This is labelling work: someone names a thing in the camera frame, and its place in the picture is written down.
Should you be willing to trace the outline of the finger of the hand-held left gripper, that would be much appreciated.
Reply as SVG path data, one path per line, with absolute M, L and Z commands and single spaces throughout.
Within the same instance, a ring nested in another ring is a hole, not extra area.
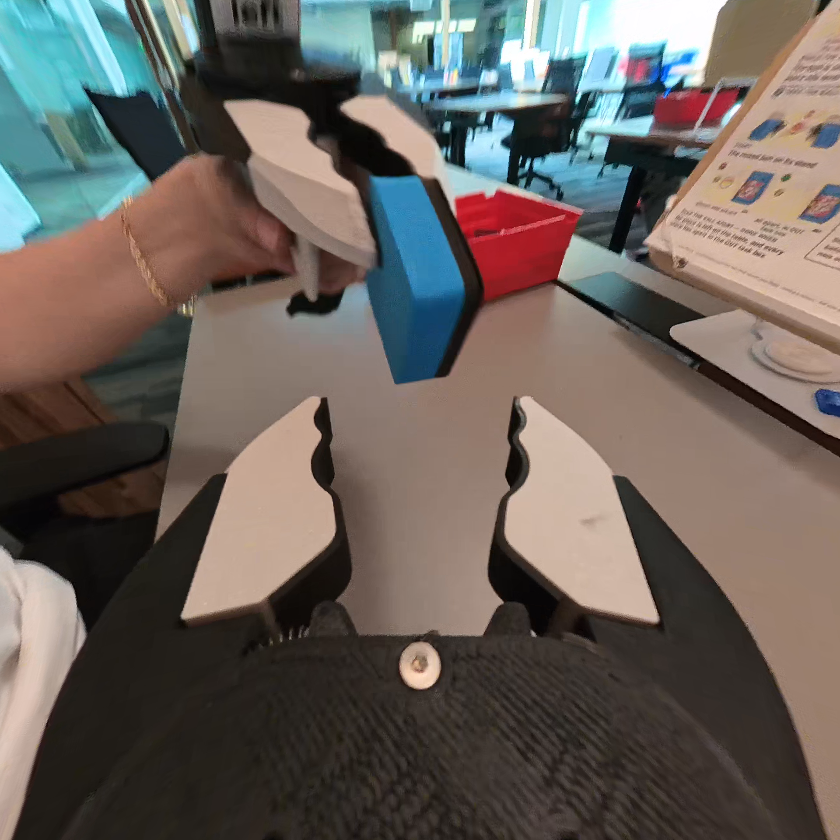
M 259 203 L 293 234 L 296 268 L 315 270 L 321 253 L 368 270 L 378 252 L 356 187 L 309 136 L 304 111 L 262 100 L 227 100 L 224 109 L 247 143 Z
M 333 112 L 333 168 L 354 187 L 450 187 L 435 137 L 387 96 L 357 95 Z

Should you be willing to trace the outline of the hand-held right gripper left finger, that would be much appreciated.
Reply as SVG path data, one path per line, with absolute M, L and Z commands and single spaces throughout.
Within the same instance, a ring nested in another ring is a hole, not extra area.
M 308 398 L 234 459 L 182 609 L 185 624 L 257 616 L 310 624 L 347 588 L 352 561 L 334 491 L 325 398 Z

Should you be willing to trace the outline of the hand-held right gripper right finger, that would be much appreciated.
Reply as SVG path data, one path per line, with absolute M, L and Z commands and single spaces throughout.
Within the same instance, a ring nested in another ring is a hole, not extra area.
M 616 477 L 571 427 L 514 398 L 507 492 L 490 546 L 490 585 L 525 607 L 532 628 L 595 618 L 656 627 L 659 611 Z

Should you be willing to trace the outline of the blue and black sponge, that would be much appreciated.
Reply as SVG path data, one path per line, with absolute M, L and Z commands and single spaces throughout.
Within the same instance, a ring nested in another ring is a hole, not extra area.
M 369 180 L 379 263 L 366 276 L 394 383 L 446 377 L 484 300 L 484 284 L 440 182 L 418 175 Z

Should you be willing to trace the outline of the red plastic bin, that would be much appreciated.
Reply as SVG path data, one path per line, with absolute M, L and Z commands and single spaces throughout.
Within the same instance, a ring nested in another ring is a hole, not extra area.
M 711 88 L 671 88 L 655 101 L 654 125 L 671 130 L 689 130 L 695 128 L 702 117 L 701 127 L 716 127 L 739 103 L 740 93 L 740 87 L 724 87 L 717 91 Z
M 508 190 L 459 196 L 455 210 L 485 302 L 557 280 L 583 216 L 575 206 Z

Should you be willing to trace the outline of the person's left forearm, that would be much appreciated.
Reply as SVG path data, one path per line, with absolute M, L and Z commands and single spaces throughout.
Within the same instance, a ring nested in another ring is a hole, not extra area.
M 147 285 L 123 230 L 124 207 L 2 253 L 3 394 L 90 371 L 175 308 Z

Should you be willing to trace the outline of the person's left hand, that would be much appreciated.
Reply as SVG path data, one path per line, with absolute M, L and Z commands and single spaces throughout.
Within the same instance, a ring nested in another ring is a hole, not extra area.
M 185 157 L 122 210 L 143 278 L 166 305 L 239 278 L 302 278 L 294 236 L 223 156 Z

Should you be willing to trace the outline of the white stand base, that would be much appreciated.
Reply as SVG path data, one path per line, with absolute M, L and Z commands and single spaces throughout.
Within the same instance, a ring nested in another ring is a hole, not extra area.
M 669 336 L 814 428 L 839 437 L 839 419 L 817 405 L 819 389 L 838 391 L 839 357 L 750 313 L 736 310 L 679 323 Z

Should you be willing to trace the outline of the instruction sheet board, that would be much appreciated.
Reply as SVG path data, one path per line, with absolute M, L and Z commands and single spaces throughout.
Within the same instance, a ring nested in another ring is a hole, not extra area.
M 839 2 L 773 59 L 647 247 L 674 279 L 838 352 Z

